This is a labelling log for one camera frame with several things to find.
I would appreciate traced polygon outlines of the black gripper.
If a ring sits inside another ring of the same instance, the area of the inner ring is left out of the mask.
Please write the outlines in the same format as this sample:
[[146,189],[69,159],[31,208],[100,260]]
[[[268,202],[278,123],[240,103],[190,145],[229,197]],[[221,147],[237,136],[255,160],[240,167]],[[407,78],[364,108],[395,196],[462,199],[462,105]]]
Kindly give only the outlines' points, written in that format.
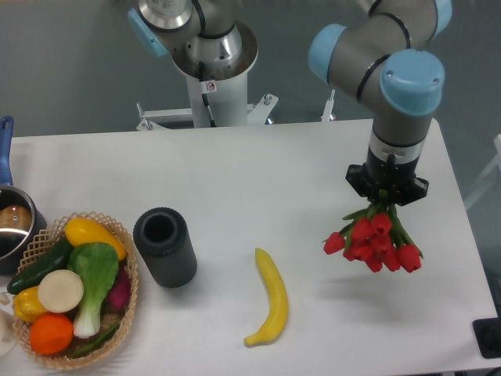
[[368,149],[364,164],[350,164],[346,180],[360,197],[370,203],[404,206],[427,196],[429,182],[416,176],[419,158],[398,163],[396,154],[377,157]]

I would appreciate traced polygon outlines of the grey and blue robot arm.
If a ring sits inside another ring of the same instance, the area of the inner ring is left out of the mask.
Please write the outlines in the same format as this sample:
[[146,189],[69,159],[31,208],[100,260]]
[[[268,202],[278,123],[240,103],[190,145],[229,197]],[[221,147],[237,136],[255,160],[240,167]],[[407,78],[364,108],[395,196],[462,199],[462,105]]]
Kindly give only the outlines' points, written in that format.
[[[449,1],[375,1],[354,30],[324,27],[308,51],[310,70],[373,112],[366,161],[346,179],[371,202],[406,205],[427,195],[415,170],[442,100],[445,70],[424,45],[449,23]],[[170,54],[189,90],[198,128],[251,125],[247,74],[258,56],[254,33],[232,1],[140,1],[128,12],[138,40]]]

